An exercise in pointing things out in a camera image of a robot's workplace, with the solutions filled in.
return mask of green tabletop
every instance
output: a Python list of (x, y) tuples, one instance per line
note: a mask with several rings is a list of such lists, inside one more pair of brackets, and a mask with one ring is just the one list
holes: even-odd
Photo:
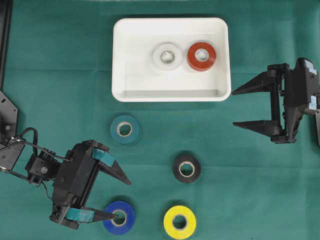
[[(267, 93), (223, 102), (115, 100), (113, 26), (126, 17), (224, 19), (233, 90), (267, 65), (293, 67), (298, 57), (320, 69), (318, 0), (14, 0), (3, 91), (19, 109), (18, 132), (37, 128), (39, 144), (58, 155), (89, 139), (109, 146), (132, 185), (101, 173), (87, 206), (104, 209), (124, 200), (134, 207), (136, 222), (122, 236), (108, 233), (102, 222), (77, 231), (55, 224), (42, 186), (2, 173), (0, 239), (169, 240), (163, 217), (177, 204), (196, 216), (193, 240), (319, 239), (315, 117), (303, 117), (295, 144), (274, 144), (232, 125), (270, 119)], [(137, 142), (112, 139), (109, 127), (120, 114), (139, 122)], [(172, 172), (182, 151), (192, 152), (202, 166), (191, 184), (177, 181)], [(26, 147), (16, 171), (26, 174), (31, 153)]]

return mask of black tape roll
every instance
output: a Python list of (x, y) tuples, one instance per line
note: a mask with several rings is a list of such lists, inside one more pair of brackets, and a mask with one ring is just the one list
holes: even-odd
[[(181, 166), (184, 164), (188, 164), (192, 167), (192, 173), (190, 175), (184, 175), (181, 171)], [(181, 154), (179, 155), (174, 162), (173, 165), (173, 174), (176, 179), (178, 179), (182, 183), (193, 183), (198, 179), (201, 173), (201, 165), (197, 159), (191, 154)]]

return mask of white plastic container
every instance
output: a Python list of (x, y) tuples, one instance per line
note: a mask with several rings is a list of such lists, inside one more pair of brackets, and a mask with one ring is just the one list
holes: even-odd
[[(213, 67), (193, 70), (189, 47), (211, 44)], [(161, 71), (153, 64), (155, 49), (173, 43), (183, 52), (181, 65)], [(231, 93), (228, 26), (220, 18), (123, 18), (113, 29), (112, 94), (121, 102), (218, 102)]]

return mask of black wire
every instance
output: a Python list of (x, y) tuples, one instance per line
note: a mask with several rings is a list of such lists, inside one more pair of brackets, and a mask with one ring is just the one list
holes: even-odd
[(52, 198), (48, 194), (48, 189), (47, 189), (47, 186), (45, 185), (44, 181), (41, 181), (41, 183), (42, 183), (42, 185), (44, 187), (44, 191), (45, 191), (46, 196), (48, 197), (48, 199), (52, 200)]
[(9, 149), (9, 148), (11, 148), (11, 147), (13, 147), (14, 145), (17, 145), (17, 144), (30, 145), (30, 146), (32, 146), (32, 147), (34, 147), (34, 148), (37, 148), (37, 149), (45, 152), (45, 153), (48, 154), (49, 156), (54, 157), (55, 159), (60, 159), (60, 160), (66, 161), (66, 162), (71, 162), (71, 161), (72, 161), (72, 158), (71, 158), (71, 159), (67, 159), (67, 158), (65, 158), (65, 157), (55, 155), (55, 154), (49, 152), (48, 150), (44, 149), (43, 147), (40, 147), (40, 146), (38, 146), (38, 145), (35, 145), (35, 144), (31, 143), (31, 142), (24, 141), (24, 140), (16, 141), (16, 142), (14, 142), (14, 143), (9, 144), (8, 146), (5, 146), (5, 147), (3, 147), (3, 148), (0, 148), (0, 152), (2, 152), (2, 151), (4, 151), (4, 150), (7, 150), (7, 149)]
[[(38, 131), (37, 131), (35, 128), (33, 128), (33, 127), (28, 127), (28, 128), (26, 128), (25, 130), (23, 130), (23, 131), (20, 133), (19, 137), (22, 138), (26, 133), (28, 133), (28, 132), (30, 132), (30, 131), (33, 131), (33, 142), (32, 142), (32, 143), (33, 143), (34, 145), (37, 145), (37, 144), (38, 144)], [(37, 148), (36, 148), (36, 147), (32, 147), (32, 149), (33, 149), (34, 155), (35, 155), (35, 156), (38, 156)]]

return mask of red tape roll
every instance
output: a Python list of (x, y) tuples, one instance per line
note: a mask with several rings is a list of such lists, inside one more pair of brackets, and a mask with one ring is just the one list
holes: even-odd
[[(198, 60), (196, 54), (202, 54), (204, 60)], [(187, 61), (191, 68), (196, 71), (203, 72), (209, 70), (216, 61), (216, 51), (213, 46), (206, 42), (197, 42), (193, 44), (187, 55)]]

